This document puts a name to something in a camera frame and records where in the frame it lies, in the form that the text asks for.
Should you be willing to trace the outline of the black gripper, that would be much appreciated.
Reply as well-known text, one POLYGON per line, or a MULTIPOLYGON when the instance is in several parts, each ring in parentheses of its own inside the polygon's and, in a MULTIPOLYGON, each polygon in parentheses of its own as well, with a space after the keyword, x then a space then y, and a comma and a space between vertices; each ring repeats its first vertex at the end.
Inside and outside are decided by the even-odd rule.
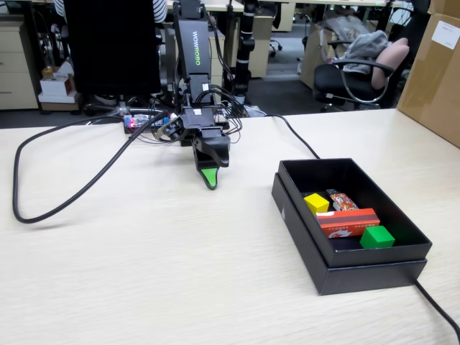
POLYGON ((229 166, 230 138, 223 133, 221 126, 216 125, 215 106, 198 108, 185 107, 180 116, 181 129, 179 140, 193 140, 195 168, 202 177, 206 187, 215 190, 218 185, 219 167, 229 166))

